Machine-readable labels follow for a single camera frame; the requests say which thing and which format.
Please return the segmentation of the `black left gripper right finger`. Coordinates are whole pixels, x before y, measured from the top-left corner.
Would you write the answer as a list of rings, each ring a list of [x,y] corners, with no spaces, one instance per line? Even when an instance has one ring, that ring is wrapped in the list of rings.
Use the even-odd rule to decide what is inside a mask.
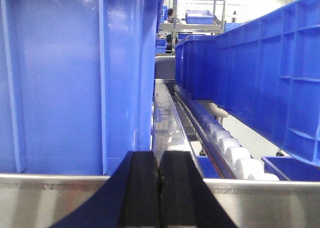
[[[161,227],[236,227],[189,152],[166,151],[159,165]]]

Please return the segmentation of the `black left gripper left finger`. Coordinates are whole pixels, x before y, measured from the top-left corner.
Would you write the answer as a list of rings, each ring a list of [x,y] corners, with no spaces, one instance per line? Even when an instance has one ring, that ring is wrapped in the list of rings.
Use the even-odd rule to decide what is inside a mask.
[[[159,176],[150,151],[129,151],[105,184],[53,227],[159,227]]]

